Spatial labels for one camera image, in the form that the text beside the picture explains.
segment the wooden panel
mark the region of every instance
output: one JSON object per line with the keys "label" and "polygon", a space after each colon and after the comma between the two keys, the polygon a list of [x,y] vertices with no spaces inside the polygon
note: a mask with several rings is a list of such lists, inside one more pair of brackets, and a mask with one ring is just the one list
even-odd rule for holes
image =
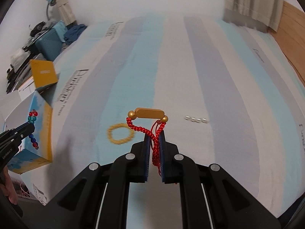
{"label": "wooden panel", "polygon": [[278,31],[268,31],[305,85],[305,13],[284,2]]}

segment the blue and yellow box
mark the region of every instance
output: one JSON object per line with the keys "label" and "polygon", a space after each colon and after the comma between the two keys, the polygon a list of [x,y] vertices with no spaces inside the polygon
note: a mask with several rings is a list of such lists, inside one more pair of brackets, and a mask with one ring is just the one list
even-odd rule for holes
{"label": "blue and yellow box", "polygon": [[52,108],[37,92],[33,92],[23,100],[7,117],[4,131],[16,128],[27,121],[29,112],[35,109],[38,112],[35,121],[34,138],[39,144],[36,150],[29,137],[22,141],[20,151],[8,163],[9,170],[22,174],[52,162],[51,151],[51,119]]}

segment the light blue towel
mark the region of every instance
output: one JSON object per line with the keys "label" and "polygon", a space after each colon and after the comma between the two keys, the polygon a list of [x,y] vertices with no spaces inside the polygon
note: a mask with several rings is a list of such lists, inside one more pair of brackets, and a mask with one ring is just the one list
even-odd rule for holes
{"label": "light blue towel", "polygon": [[64,36],[63,36],[63,35],[65,34],[66,31],[68,31],[68,29],[66,28],[65,23],[64,23],[63,21],[59,21],[59,22],[57,22],[57,23],[54,25],[53,28],[56,30],[56,32],[57,32],[57,34],[58,34],[60,40],[61,40],[63,43],[65,43],[65,39],[64,39]]}

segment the blue lamp head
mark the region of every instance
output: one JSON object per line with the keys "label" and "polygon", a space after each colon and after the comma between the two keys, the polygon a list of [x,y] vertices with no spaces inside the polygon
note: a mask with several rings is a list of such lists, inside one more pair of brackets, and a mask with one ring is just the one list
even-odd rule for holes
{"label": "blue lamp head", "polygon": [[51,7],[56,4],[56,0],[47,0],[47,2]]}

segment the bed sheet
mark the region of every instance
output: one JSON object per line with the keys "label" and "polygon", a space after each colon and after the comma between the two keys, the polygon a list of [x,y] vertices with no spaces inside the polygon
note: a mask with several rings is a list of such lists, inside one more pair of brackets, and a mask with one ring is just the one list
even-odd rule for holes
{"label": "bed sheet", "polygon": [[[305,89],[271,35],[149,14],[89,26],[56,65],[53,163],[22,175],[45,202],[91,162],[111,163],[143,140],[141,132],[122,145],[107,139],[137,107],[164,110],[167,141],[196,163],[220,164],[276,217],[304,193]],[[127,225],[182,228],[179,187],[163,185],[151,164],[148,183],[131,184]]]}

